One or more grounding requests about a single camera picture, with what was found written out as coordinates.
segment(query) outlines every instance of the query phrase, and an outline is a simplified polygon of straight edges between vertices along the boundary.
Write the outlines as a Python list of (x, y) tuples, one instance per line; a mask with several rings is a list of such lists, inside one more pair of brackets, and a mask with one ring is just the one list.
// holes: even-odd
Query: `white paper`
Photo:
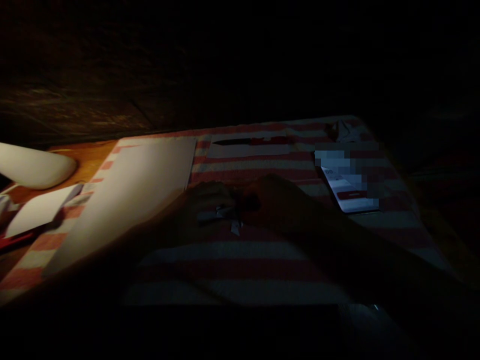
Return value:
[(0, 215), (7, 211), (10, 204), (10, 196), (0, 195)]
[(188, 185), (196, 142), (187, 137), (158, 139), (123, 148), (43, 275), (102, 248), (176, 199)]
[(214, 144), (220, 140), (231, 139), (251, 139), (251, 138), (273, 138), (286, 137), (287, 133), (283, 131), (259, 131), (247, 133), (232, 133), (212, 135), (210, 147), (208, 149), (207, 158), (223, 159), (223, 158), (246, 158), (251, 156), (271, 156), (290, 154), (289, 144), (279, 145), (217, 145)]
[(5, 237), (10, 238), (50, 223), (62, 206), (77, 195), (81, 189), (82, 184), (77, 184), (34, 197), (13, 218), (6, 230)]

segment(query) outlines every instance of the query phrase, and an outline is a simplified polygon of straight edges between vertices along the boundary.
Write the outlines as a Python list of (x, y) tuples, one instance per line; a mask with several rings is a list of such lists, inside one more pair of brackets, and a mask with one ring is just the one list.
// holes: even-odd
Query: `phone screen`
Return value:
[(340, 209), (346, 214), (380, 211), (379, 199), (367, 198), (366, 191), (357, 190), (340, 174), (320, 166)]

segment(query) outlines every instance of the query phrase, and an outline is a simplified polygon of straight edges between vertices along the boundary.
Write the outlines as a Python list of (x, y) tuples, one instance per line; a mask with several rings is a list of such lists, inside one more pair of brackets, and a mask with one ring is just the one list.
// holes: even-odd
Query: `lamp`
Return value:
[(51, 188), (76, 168), (71, 157), (0, 142), (0, 173), (26, 188)]

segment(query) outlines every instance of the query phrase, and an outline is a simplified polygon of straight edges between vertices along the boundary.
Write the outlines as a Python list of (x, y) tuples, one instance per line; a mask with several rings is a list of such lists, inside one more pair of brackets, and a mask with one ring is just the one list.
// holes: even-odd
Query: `wooden table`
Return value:
[[(19, 204), (25, 203), (37, 195), (45, 194), (54, 190), (65, 188), (74, 184), (87, 183), (97, 172), (100, 165), (115, 147), (117, 140), (100, 141), (73, 145), (53, 146), (49, 150), (68, 150), (58, 152), (72, 157), (78, 162), (75, 173), (65, 182), (47, 190), (30, 190), (25, 187), (17, 187), (9, 195), (12, 200)], [(442, 218), (440, 213), (429, 204), (415, 183), (399, 168), (391, 156), (388, 156), (392, 164), (399, 170), (412, 195), (416, 198), (420, 215), (427, 230), (443, 252), (447, 260), (457, 271), (463, 281), (471, 287), (480, 289), (480, 264), (466, 246), (460, 241), (454, 230)], [(27, 252), (30, 245), (25, 245), (8, 253), (0, 255), (0, 280), (8, 274), (21, 257)]]
[[(57, 154), (69, 156), (77, 161), (78, 167), (73, 175), (61, 184), (46, 190), (31, 190), (26, 187), (19, 186), (10, 191), (8, 194), (15, 204), (22, 204), (41, 194), (46, 194), (54, 190), (66, 188), (75, 184), (87, 183), (95, 175), (100, 165), (102, 165), (104, 160), (115, 147), (116, 143), (117, 140), (110, 140), (52, 146), (50, 147), (49, 151), (56, 151)], [(0, 255), (0, 280), (10, 272), (16, 263), (18, 263), (18, 261), (30, 248), (30, 245), (31, 244), (27, 244)]]

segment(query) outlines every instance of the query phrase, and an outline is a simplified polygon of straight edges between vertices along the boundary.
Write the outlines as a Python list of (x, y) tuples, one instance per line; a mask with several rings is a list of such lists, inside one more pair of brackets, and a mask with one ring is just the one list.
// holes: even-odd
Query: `wooden wall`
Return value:
[(406, 9), (395, 22), (343, 2), (310, 17), (270, 16), (291, 15), (288, 6), (253, 16), (248, 2), (176, 6), (2, 1), (0, 141), (42, 146), (345, 113), (380, 126), (451, 97), (452, 86), (469, 91), (477, 67), (464, 61), (476, 51), (464, 8), (450, 17)]

